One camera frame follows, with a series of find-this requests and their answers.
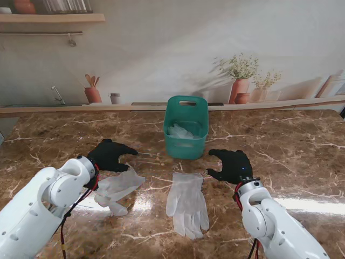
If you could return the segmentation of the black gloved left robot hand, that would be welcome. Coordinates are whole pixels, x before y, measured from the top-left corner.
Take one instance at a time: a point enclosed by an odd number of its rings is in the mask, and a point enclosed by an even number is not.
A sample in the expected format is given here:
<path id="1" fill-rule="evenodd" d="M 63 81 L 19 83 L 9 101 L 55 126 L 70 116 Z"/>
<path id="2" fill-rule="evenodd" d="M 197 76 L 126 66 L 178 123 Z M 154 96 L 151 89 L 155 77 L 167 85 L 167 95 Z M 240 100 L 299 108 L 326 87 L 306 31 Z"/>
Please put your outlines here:
<path id="1" fill-rule="evenodd" d="M 113 142 L 111 139 L 103 139 L 96 148 L 91 150 L 87 158 L 100 171 L 125 172 L 129 166 L 119 163 L 119 157 L 125 154 L 138 155 L 138 152 L 125 144 Z"/>

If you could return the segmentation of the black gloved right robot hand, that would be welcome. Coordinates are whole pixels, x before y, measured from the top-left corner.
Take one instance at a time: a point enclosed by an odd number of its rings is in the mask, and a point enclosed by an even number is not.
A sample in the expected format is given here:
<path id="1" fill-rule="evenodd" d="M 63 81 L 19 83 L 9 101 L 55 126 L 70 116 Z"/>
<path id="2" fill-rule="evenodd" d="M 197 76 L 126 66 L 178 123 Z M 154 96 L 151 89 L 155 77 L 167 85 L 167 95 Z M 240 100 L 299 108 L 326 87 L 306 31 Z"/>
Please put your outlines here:
<path id="1" fill-rule="evenodd" d="M 216 156 L 222 162 L 222 170 L 220 172 L 211 168 L 207 169 L 207 173 L 216 180 L 237 185 L 243 180 L 253 178 L 250 160 L 243 151 L 211 149 L 209 155 Z"/>

